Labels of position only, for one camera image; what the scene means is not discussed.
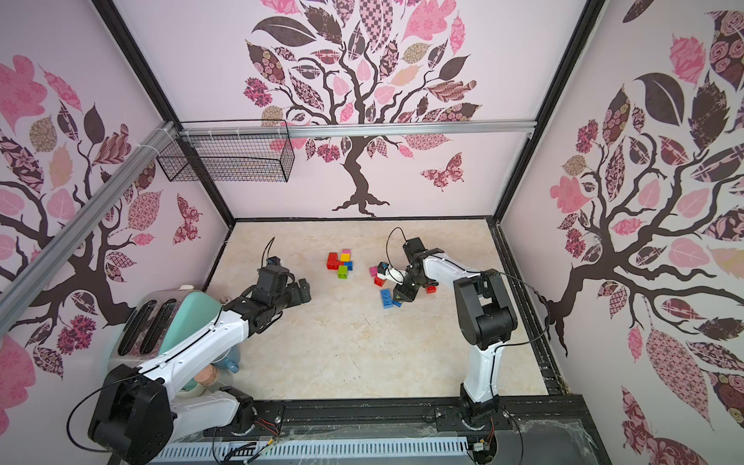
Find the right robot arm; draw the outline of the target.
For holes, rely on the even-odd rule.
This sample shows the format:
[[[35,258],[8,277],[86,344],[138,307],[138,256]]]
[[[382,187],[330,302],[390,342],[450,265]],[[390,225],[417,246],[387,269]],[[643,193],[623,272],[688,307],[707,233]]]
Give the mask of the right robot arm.
[[[395,301],[409,303],[420,290],[441,286],[453,292],[457,323],[471,346],[468,372],[460,387],[460,409],[463,420],[475,425],[498,412],[497,368],[502,349],[518,327],[504,280],[495,269],[475,269],[442,249],[428,249],[420,238],[405,240],[403,251],[406,269],[389,272],[396,282]]]

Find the long blue lego brick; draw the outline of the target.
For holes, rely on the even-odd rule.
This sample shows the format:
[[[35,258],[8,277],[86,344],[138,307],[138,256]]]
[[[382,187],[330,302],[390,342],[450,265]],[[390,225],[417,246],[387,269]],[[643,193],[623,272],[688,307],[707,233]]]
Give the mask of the long blue lego brick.
[[[382,289],[380,291],[382,306],[384,309],[393,308],[394,300],[390,289]]]

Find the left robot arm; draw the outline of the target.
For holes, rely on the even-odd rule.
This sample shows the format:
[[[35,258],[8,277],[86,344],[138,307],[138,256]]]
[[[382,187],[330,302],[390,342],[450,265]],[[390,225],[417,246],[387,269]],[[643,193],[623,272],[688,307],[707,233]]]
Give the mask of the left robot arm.
[[[255,285],[174,348],[136,367],[112,368],[100,388],[88,438],[128,464],[147,464],[169,443],[195,433],[250,430],[257,418],[250,395],[234,387],[194,398],[178,393],[232,347],[265,332],[285,309],[311,300],[306,279],[275,262],[265,265]]]

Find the long red lego brick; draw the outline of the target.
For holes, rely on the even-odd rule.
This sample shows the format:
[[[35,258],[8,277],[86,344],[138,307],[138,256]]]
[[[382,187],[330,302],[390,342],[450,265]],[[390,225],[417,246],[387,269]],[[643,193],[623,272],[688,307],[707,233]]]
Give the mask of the long red lego brick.
[[[343,263],[339,260],[338,254],[335,252],[329,253],[327,256],[327,269],[337,270],[341,265],[343,265]]]

